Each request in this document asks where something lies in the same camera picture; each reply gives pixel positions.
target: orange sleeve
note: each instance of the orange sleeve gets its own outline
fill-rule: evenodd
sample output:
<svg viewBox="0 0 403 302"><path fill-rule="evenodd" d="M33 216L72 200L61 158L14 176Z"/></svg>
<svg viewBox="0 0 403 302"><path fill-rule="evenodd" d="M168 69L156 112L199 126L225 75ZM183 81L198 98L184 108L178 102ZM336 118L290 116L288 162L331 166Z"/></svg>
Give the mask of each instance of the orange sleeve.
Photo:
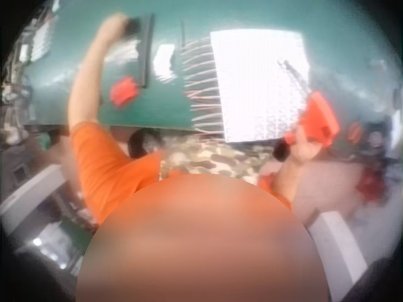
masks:
<svg viewBox="0 0 403 302"><path fill-rule="evenodd" d="M71 140L82 193L98 223L136 191L158 180L160 152L132 160L97 123L77 125Z"/></svg>
<svg viewBox="0 0 403 302"><path fill-rule="evenodd" d="M270 183L271 183L272 179L273 179L272 175L260 176L259 182L258 182L258 187L265 190L267 193L270 193L271 195L273 195L275 198L277 198L279 201L281 201L281 203L283 203L288 209L292 210L291 203L286 198L284 198L283 196L281 196L279 194L274 193L270 189Z"/></svg>

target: paper sheet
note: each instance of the paper sheet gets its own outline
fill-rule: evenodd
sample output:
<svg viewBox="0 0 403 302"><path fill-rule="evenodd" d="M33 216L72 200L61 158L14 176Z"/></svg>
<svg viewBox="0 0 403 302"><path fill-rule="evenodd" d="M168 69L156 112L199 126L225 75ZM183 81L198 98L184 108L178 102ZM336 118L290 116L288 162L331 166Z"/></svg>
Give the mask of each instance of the paper sheet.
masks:
<svg viewBox="0 0 403 302"><path fill-rule="evenodd" d="M284 60L307 81L302 36L281 30L211 32L226 142L282 137L298 120L305 98Z"/></svg>

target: black object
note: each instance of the black object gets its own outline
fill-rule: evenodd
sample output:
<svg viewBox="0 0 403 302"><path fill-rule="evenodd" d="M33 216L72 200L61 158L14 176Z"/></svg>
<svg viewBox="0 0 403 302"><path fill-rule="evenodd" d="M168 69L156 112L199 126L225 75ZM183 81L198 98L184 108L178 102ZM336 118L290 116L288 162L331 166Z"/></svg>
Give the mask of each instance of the black object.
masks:
<svg viewBox="0 0 403 302"><path fill-rule="evenodd" d="M290 146L287 144L284 138L278 140L273 151L273 157L279 162L284 162L290 155Z"/></svg>
<svg viewBox="0 0 403 302"><path fill-rule="evenodd" d="M371 264L343 302L402 301L402 241L391 258Z"/></svg>
<svg viewBox="0 0 403 302"><path fill-rule="evenodd" d="M133 159L139 159L155 150L164 147L161 134L155 129L140 129L128 140L128 154Z"/></svg>
<svg viewBox="0 0 403 302"><path fill-rule="evenodd" d="M0 239L0 301L74 301L39 258L30 253L15 254L1 227Z"/></svg>
<svg viewBox="0 0 403 302"><path fill-rule="evenodd" d="M385 155L391 123L390 117L385 116L382 121L364 125L364 133L358 144L360 155L369 157L370 160L374 157L381 159Z"/></svg>
<svg viewBox="0 0 403 302"><path fill-rule="evenodd" d="M149 79L149 67L150 67L150 52L152 31L154 28L154 15L150 14L145 17L144 26L142 27L142 41L140 43L139 50L139 85L143 88L147 87Z"/></svg>
<svg viewBox="0 0 403 302"><path fill-rule="evenodd" d="M125 36L132 36L138 34L140 32L140 28L141 26L139 18L129 19L126 25Z"/></svg>

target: red object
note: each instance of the red object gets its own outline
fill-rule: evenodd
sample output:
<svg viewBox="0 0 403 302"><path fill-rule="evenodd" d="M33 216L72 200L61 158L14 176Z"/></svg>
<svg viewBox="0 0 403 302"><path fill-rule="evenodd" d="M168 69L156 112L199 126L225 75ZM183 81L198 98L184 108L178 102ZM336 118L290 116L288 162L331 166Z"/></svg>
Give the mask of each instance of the red object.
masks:
<svg viewBox="0 0 403 302"><path fill-rule="evenodd" d="M379 201L385 189L382 173L367 167L364 168L356 189L364 196L365 201Z"/></svg>
<svg viewBox="0 0 403 302"><path fill-rule="evenodd" d="M131 77L124 77L112 86L110 98L113 104L120 107L136 98L138 94L137 83Z"/></svg>
<svg viewBox="0 0 403 302"><path fill-rule="evenodd" d="M327 101L319 92L313 92L308 99L307 110L299 121L308 139L328 147L339 133L340 126ZM291 145L295 141L293 133L285 135L285 141Z"/></svg>

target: hand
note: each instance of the hand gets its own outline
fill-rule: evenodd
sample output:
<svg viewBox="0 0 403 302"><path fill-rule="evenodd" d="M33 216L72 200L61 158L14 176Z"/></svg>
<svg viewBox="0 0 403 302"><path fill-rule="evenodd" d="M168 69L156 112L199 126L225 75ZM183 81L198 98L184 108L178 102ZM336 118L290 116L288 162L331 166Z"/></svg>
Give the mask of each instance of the hand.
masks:
<svg viewBox="0 0 403 302"><path fill-rule="evenodd" d="M304 164L313 159L322 148L321 143L308 141L302 126L298 126L295 132L295 141L296 143L290 147L290 156L299 164Z"/></svg>
<svg viewBox="0 0 403 302"><path fill-rule="evenodd" d="M96 40L107 46L111 46L122 37L128 21L128 16L124 14L113 14L100 26Z"/></svg>

